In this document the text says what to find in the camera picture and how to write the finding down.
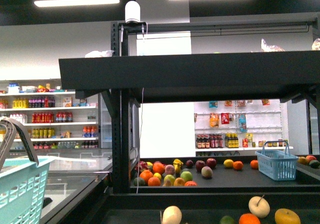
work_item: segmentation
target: shopping basket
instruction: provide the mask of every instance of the shopping basket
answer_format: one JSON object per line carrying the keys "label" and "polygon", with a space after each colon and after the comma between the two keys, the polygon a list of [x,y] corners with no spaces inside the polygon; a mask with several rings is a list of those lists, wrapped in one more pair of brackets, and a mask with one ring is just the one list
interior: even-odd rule
{"label": "shopping basket", "polygon": [[[19,122],[3,117],[0,126],[7,131],[0,145],[0,223],[39,223],[47,174],[53,159],[38,159],[28,132]],[[6,159],[17,132],[28,158]]]}
{"label": "shopping basket", "polygon": [[281,141],[287,144],[285,151],[265,150],[264,148],[268,143],[280,142],[267,141],[262,151],[255,152],[258,157],[259,171],[273,180],[295,180],[298,157],[290,154],[287,141]]}

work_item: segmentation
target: ceiling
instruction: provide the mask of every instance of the ceiling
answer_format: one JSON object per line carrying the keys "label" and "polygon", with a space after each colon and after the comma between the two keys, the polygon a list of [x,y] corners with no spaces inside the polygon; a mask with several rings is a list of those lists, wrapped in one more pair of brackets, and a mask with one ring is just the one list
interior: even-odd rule
{"label": "ceiling", "polygon": [[[0,0],[0,26],[94,21],[122,21],[124,7],[117,5],[38,8],[35,0]],[[189,1],[190,17],[263,15],[320,12],[320,0],[207,0]]]}

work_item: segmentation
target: basket handle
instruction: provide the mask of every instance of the basket handle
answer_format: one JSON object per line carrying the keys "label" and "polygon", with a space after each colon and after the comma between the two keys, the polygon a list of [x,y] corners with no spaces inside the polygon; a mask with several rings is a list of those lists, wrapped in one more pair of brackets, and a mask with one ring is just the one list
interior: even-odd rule
{"label": "basket handle", "polygon": [[29,160],[34,161],[37,163],[37,165],[39,165],[38,156],[24,125],[11,118],[2,117],[0,118],[0,126],[4,126],[6,128],[5,137],[0,145],[0,169],[2,169],[4,165],[5,159],[10,151],[17,132],[28,154]]}
{"label": "basket handle", "polygon": [[269,141],[266,141],[265,143],[264,143],[264,145],[263,145],[263,147],[262,147],[262,152],[261,152],[261,154],[262,155],[264,155],[265,154],[265,152],[264,152],[264,148],[265,148],[265,146],[268,144],[268,143],[278,143],[278,142],[285,142],[286,143],[286,147],[285,147],[285,152],[284,152],[284,154],[285,155],[290,155],[290,149],[289,149],[289,143],[286,141],[286,140],[269,140]]}

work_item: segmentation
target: fluorescent light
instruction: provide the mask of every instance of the fluorescent light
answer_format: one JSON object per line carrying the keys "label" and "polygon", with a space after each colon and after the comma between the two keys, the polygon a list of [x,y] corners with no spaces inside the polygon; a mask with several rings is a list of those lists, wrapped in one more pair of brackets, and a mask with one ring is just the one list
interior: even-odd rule
{"label": "fluorescent light", "polygon": [[62,7],[62,6],[82,6],[82,5],[110,5],[118,4],[119,0],[43,0],[35,1],[38,7]]}

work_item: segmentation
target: white fruit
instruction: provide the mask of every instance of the white fruit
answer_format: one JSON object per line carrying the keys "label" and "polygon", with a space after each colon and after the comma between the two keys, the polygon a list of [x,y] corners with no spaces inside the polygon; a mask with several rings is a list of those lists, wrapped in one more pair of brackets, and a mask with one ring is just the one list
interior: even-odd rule
{"label": "white fruit", "polygon": [[270,206],[266,199],[260,199],[261,196],[252,197],[249,201],[249,210],[256,217],[265,218],[270,212]]}
{"label": "white fruit", "polygon": [[180,224],[182,213],[179,207],[175,205],[169,206],[163,213],[162,224]]}

